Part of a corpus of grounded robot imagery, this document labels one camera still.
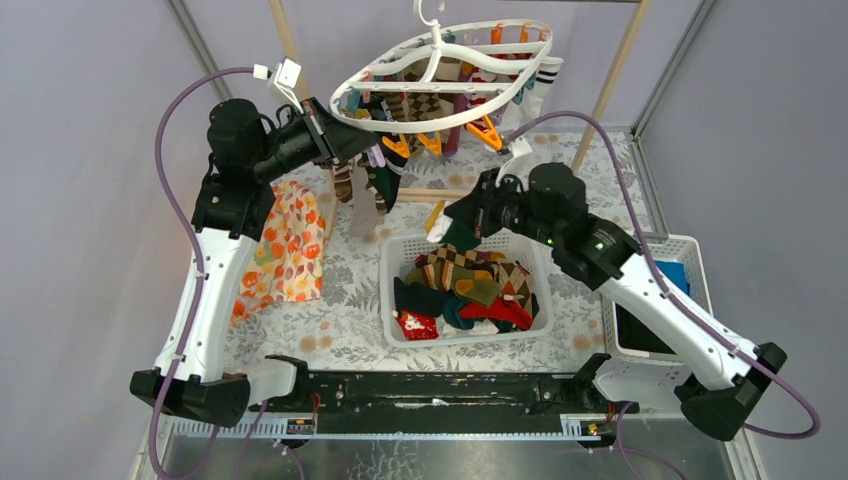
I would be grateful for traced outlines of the brown striped sock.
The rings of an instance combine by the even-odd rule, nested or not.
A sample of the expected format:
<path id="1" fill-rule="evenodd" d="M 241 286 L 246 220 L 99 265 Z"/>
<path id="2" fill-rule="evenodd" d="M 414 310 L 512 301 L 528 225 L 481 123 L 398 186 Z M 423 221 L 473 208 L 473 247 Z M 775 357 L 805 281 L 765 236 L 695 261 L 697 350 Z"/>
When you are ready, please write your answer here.
<path id="1" fill-rule="evenodd" d="M 346 205 L 354 202 L 352 173 L 356 167 L 355 161 L 334 165 L 332 168 L 333 189 L 336 199 Z"/>

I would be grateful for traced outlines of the brown argyle sock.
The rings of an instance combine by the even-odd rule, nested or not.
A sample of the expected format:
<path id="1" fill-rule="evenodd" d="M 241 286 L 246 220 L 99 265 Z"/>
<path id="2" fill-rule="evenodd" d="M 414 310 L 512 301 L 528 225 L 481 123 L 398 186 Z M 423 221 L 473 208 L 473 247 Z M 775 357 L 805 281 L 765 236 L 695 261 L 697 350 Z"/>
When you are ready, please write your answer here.
<path id="1" fill-rule="evenodd" d="M 515 299 L 529 299 L 534 293 L 533 278 L 520 262 L 498 251 L 461 251 L 448 244 L 419 255 L 404 283 L 453 292 L 452 287 L 459 279 L 497 281 L 501 285 L 499 296 Z"/>

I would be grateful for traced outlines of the green white yellow sock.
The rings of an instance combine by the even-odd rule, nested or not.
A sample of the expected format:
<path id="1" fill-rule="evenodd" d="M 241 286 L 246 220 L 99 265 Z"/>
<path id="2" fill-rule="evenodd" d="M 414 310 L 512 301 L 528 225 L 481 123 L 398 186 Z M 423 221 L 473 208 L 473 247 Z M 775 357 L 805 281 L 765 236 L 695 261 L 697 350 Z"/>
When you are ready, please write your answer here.
<path id="1" fill-rule="evenodd" d="M 457 250 L 472 250 L 481 244 L 473 232 L 445 214 L 450 201 L 439 201 L 425 223 L 426 240 L 432 244 L 449 244 Z"/>

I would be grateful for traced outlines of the dark green sock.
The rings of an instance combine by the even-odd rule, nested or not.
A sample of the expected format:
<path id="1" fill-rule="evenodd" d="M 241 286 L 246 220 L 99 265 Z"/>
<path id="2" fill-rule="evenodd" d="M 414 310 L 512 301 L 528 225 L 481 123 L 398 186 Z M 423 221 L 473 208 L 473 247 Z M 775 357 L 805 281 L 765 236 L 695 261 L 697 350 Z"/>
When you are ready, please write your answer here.
<path id="1" fill-rule="evenodd" d="M 383 167 L 374 167 L 366 163 L 366 171 L 370 185 L 375 191 L 378 211 L 387 214 L 397 201 L 400 180 L 408 160 L 403 157 L 390 155 Z"/>

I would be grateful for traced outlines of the beige sock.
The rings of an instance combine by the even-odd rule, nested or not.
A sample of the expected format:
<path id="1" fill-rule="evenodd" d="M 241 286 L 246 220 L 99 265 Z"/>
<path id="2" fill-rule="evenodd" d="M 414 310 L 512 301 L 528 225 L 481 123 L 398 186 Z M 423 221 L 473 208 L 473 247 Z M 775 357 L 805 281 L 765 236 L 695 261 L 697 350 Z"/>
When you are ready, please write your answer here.
<path id="1" fill-rule="evenodd" d="M 365 237 L 378 225 L 380 213 L 375 190 L 363 165 L 356 162 L 351 171 L 352 215 L 348 233 L 352 237 Z"/>

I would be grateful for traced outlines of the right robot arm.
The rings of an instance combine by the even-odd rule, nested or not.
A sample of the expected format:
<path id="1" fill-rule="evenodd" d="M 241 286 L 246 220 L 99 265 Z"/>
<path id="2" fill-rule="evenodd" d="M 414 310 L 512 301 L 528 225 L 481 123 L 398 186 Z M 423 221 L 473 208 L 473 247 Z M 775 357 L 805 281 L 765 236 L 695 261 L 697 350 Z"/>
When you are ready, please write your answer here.
<path id="1" fill-rule="evenodd" d="M 564 164 L 537 165 L 526 182 L 483 172 L 469 194 L 435 214 L 428 234 L 458 245 L 502 229 L 549 247 L 565 275 L 633 315 L 676 356 L 669 364 L 590 361 L 573 386 L 583 410 L 610 401 L 678 408 L 700 432 L 730 441 L 786 361 L 776 344 L 756 345 L 723 326 L 652 267 L 631 234 L 590 213 L 585 183 Z"/>

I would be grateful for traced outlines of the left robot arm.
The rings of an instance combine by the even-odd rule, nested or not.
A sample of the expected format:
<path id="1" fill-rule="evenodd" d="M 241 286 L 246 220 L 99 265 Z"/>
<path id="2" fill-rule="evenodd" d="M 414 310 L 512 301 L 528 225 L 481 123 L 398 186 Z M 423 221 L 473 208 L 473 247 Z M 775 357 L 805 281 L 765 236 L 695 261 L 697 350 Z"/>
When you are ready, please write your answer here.
<path id="1" fill-rule="evenodd" d="M 246 99 L 210 111 L 209 167 L 188 223 L 192 256 L 180 305 L 153 368 L 134 372 L 129 385 L 164 414 L 231 428 L 265 400 L 288 411 L 309 401 L 305 362 L 269 356 L 230 367 L 226 330 L 275 201 L 273 182 L 308 163 L 351 160 L 379 137 L 339 121 L 315 99 L 283 109 L 288 120 L 276 127 Z"/>

